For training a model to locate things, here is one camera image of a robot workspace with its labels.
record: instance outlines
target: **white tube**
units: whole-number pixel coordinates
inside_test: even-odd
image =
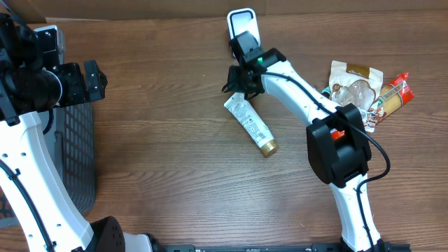
[[[277,152],[279,145],[252,105],[244,99],[244,93],[234,93],[224,107],[243,125],[266,158]]]

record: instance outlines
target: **wooden tabletop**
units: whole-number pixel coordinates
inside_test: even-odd
[[[415,98],[372,136],[391,173],[369,184],[381,238],[443,251],[448,235],[448,10],[259,17],[275,47],[319,90],[332,60],[409,72]],[[305,129],[267,94],[252,101],[280,145],[263,158],[223,107],[234,64],[222,18],[65,23],[66,60],[95,59],[108,77],[94,104],[97,202],[89,221],[115,216],[126,232],[163,244],[306,245],[338,242],[329,187],[307,160]],[[385,165],[373,150],[370,174]],[[0,251],[27,251],[20,228]]]

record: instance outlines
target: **bread in package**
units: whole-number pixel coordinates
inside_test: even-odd
[[[341,106],[354,104],[368,110],[378,99],[383,84],[383,72],[368,66],[333,60],[330,74],[330,99]]]

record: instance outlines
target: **tube cap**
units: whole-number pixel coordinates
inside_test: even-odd
[[[274,139],[271,141],[268,141],[267,143],[265,143],[264,146],[261,146],[261,148],[260,148],[261,153],[263,153],[265,158],[276,153],[278,149],[279,149],[279,145],[277,144],[277,142]]]

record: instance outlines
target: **plastic food packaging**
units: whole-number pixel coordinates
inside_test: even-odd
[[[407,85],[409,73],[402,73],[381,89],[379,98],[368,111],[360,110],[365,130],[373,132],[375,126],[414,98],[414,93]]]
[[[277,152],[279,145],[252,105],[245,100],[244,93],[234,93],[224,107],[243,125],[265,158]]]
[[[333,60],[329,81],[330,99],[341,106],[354,104],[368,110],[378,99],[383,84],[383,72],[368,66]]]

